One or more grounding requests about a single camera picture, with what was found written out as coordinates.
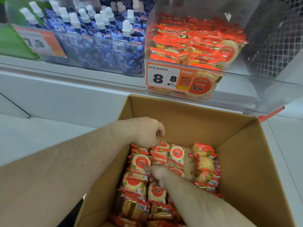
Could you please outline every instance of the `hand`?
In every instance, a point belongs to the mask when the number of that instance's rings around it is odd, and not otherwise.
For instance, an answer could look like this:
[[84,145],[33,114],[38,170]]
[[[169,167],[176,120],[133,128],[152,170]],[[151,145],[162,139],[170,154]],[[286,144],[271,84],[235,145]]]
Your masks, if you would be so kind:
[[118,122],[121,123],[122,132],[129,134],[129,141],[139,147],[158,146],[160,141],[157,139],[157,135],[160,137],[165,135],[163,124],[156,119],[142,117]]
[[152,174],[152,177],[149,178],[151,182],[155,182],[158,184],[161,189],[166,190],[165,188],[165,177],[170,173],[173,173],[169,170],[168,167],[164,165],[156,165],[156,166],[143,166],[145,171],[148,171]]

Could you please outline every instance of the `open cardboard box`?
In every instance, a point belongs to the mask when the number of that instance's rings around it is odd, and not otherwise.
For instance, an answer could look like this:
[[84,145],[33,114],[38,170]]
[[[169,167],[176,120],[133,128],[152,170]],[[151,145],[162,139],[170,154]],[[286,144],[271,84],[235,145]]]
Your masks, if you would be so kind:
[[[253,116],[130,95],[119,120],[150,117],[165,126],[169,143],[216,149],[225,201],[257,226],[295,226],[260,122]],[[130,146],[126,146],[86,195],[75,227],[107,222]]]

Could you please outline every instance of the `forearm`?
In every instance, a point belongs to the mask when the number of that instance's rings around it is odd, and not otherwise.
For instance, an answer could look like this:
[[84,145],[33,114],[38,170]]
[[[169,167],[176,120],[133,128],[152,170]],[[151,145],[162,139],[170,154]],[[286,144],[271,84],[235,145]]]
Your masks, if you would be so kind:
[[132,142],[122,125],[114,122],[0,167],[0,226],[57,226]]
[[227,202],[171,171],[165,174],[163,181],[188,227],[255,226]]

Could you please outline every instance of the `price tag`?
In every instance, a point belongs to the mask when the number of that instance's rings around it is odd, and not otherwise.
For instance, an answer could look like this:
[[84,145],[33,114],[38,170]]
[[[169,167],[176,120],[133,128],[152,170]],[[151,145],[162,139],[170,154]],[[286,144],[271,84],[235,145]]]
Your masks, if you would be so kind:
[[146,84],[153,87],[189,92],[197,70],[146,62]]
[[13,27],[33,52],[67,58],[53,32],[16,25]]

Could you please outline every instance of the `price number 8.8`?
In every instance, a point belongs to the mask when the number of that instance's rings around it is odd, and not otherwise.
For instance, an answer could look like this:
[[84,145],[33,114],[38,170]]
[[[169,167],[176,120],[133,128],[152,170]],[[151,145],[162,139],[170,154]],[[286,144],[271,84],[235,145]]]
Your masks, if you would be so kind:
[[[161,83],[163,83],[163,76],[161,74],[155,74],[153,81],[156,84],[161,84]],[[177,77],[176,76],[171,76],[169,81],[170,82],[176,82],[177,81]]]
[[[32,41],[29,38],[22,38],[22,39],[27,42],[28,46],[32,47]],[[35,46],[37,48],[39,48],[39,47],[44,48],[44,44],[39,40],[35,40]]]

